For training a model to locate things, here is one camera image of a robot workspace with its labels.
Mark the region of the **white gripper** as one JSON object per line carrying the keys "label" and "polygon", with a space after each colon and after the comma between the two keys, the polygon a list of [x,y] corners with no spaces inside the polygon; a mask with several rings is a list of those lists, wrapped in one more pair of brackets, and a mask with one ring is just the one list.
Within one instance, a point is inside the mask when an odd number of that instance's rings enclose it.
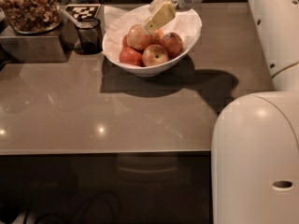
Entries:
{"label": "white gripper", "polygon": [[200,4],[203,0],[153,0],[149,4],[150,15],[143,22],[143,27],[154,32],[176,17],[177,10],[187,10]]}

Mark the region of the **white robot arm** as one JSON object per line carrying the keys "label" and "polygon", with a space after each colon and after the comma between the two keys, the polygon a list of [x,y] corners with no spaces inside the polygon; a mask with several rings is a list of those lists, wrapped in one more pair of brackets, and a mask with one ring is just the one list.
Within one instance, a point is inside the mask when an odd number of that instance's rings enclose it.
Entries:
{"label": "white robot arm", "polygon": [[219,114],[211,144],[213,224],[299,224],[298,0],[248,0],[274,89]]}

